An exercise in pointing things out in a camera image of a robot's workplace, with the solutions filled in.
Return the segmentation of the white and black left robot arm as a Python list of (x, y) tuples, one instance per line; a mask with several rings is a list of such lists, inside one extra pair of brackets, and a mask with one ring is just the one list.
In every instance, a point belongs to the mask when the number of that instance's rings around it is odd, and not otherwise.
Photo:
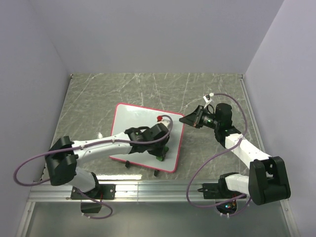
[(172, 125), (168, 120), (158, 121), (153, 127), (129, 128), (111, 137), (90, 141), (71, 141), (68, 136), (60, 138), (45, 156), (52, 186), (69, 184), (88, 198), (100, 193), (96, 175), (81, 166), (101, 157), (144, 153), (162, 157), (169, 140)]

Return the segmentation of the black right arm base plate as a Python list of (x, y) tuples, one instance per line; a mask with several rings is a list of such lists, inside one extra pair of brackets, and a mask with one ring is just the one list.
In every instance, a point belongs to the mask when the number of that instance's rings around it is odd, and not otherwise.
[(217, 183), (203, 183), (197, 191), (202, 193), (204, 199), (229, 199), (234, 197), (233, 192), (220, 190)]

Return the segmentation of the pink framed whiteboard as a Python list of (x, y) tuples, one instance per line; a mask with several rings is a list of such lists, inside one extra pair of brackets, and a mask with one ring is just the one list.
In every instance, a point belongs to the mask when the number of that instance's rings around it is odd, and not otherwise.
[(131, 164), (168, 173), (175, 172), (184, 133), (184, 124), (179, 121), (179, 119), (184, 116), (183, 114), (119, 103), (116, 106), (111, 134), (116, 135), (131, 127), (152, 127), (157, 122), (157, 117), (161, 115), (168, 115), (173, 120), (170, 139), (166, 144), (169, 150), (163, 161), (159, 161), (155, 156), (148, 152), (141, 154), (134, 153), (130, 155), (114, 155), (110, 158), (118, 161), (129, 161)]

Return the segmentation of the green whiteboard eraser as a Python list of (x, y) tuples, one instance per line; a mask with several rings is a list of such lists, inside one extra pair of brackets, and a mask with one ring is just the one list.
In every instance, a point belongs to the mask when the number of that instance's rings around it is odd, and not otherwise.
[(158, 154), (158, 156), (156, 156), (156, 159), (158, 161), (164, 161), (165, 160), (165, 156), (166, 156), (166, 153), (169, 151), (169, 147), (167, 146), (164, 146), (162, 149), (161, 149), (161, 152)]

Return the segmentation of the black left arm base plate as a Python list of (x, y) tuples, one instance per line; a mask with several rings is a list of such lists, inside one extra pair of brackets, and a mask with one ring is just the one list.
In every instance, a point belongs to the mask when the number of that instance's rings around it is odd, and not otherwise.
[[(113, 200), (115, 198), (115, 184), (100, 184), (98, 187), (84, 193), (89, 198), (100, 200)], [(72, 187), (70, 199), (79, 200), (86, 199), (76, 187)]]

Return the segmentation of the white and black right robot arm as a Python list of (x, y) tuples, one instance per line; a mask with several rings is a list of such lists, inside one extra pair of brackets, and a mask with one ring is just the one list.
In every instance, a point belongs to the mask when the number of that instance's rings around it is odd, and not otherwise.
[(192, 113), (179, 119), (194, 128), (214, 129), (217, 142), (235, 154), (249, 169), (249, 175), (236, 172), (221, 175), (215, 194), (220, 198), (249, 195), (256, 205), (288, 199), (291, 196), (284, 160), (255, 147), (233, 126), (232, 108), (220, 103), (211, 113), (199, 105)]

